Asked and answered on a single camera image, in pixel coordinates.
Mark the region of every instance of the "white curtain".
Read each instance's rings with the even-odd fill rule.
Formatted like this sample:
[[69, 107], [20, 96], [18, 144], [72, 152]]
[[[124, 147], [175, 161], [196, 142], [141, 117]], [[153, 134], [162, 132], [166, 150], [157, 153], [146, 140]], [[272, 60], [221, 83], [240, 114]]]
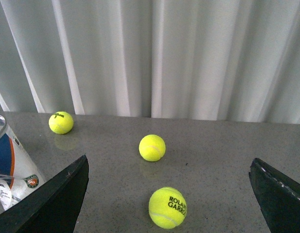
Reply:
[[300, 124], [300, 0], [0, 0], [0, 110]]

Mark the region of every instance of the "roland garros logo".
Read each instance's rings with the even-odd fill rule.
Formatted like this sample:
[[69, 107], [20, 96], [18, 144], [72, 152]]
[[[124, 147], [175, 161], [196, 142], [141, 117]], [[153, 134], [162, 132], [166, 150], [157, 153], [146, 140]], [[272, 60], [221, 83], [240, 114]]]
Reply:
[[23, 180], [29, 188], [36, 188], [39, 184], [39, 178], [36, 175], [31, 175]]

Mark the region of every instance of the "table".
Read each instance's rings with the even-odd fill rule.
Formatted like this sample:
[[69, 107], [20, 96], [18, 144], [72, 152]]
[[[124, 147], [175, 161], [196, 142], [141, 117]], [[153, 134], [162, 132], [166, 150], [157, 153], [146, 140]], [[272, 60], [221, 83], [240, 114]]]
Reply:
[[[72, 115], [72, 131], [57, 135], [51, 114], [0, 115], [47, 179], [86, 154], [89, 183], [75, 233], [266, 233], [248, 178], [252, 160], [300, 183], [300, 125]], [[167, 145], [154, 163], [138, 152], [152, 133]], [[182, 225], [169, 231], [148, 214], [150, 196], [164, 186], [181, 191], [188, 206]]]

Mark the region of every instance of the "tennis ball seam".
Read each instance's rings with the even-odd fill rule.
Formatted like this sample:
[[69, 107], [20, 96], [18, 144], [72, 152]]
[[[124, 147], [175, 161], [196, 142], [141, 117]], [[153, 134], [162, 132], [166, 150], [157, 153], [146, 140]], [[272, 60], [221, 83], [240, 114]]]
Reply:
[[62, 131], [66, 132], [68, 129], [64, 129], [61, 125], [58, 123], [52, 123], [52, 125], [57, 125]]
[[161, 157], [162, 152], [160, 152], [160, 149], [158, 149], [157, 147], [155, 147], [153, 145], [148, 145], [147, 147], [151, 147], [151, 148], [155, 149], [160, 154], [160, 157]]
[[174, 223], [174, 225], [175, 225], [176, 227], [179, 225], [175, 220], [173, 220], [173, 219], [171, 219], [171, 218], [169, 218], [169, 217], [167, 217], [167, 216], [165, 216], [165, 215], [161, 215], [161, 214], [157, 214], [157, 213], [153, 213], [153, 212], [150, 212], [150, 215], [154, 215], [154, 216], [158, 216], [158, 217], [164, 217], [164, 218], [166, 218], [167, 220], [169, 220], [169, 221], [171, 221], [172, 223]]

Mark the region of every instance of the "blue can label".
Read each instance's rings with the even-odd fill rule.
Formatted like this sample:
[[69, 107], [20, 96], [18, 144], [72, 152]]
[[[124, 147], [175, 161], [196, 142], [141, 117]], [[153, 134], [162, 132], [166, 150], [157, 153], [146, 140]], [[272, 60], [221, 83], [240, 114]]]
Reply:
[[[0, 138], [0, 175], [13, 176], [15, 165], [15, 156], [13, 142], [5, 133]], [[13, 185], [13, 180], [7, 181], [10, 188]]]

